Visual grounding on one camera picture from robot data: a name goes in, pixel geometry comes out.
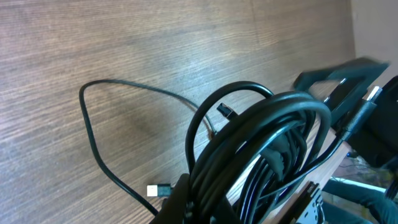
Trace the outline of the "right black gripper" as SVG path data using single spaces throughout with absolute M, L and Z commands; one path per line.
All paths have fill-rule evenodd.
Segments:
M 308 92 L 316 82 L 340 81 L 324 102 L 331 111 L 331 123 L 336 124 L 353 109 L 368 87 L 389 66 L 367 57 L 356 58 L 335 67 L 302 72 L 294 81 L 294 89 Z M 371 167 L 397 167 L 397 77 L 382 88 L 376 98 L 376 108 L 353 134 L 348 144 Z

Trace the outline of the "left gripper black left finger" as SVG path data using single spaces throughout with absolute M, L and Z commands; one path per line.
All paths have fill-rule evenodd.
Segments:
M 183 224 L 189 195 L 188 174 L 182 174 L 170 197 L 150 224 Z

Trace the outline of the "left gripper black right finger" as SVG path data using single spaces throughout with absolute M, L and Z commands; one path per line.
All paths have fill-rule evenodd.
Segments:
M 310 182 L 279 223 L 324 224 L 325 214 L 322 205 L 320 184 Z

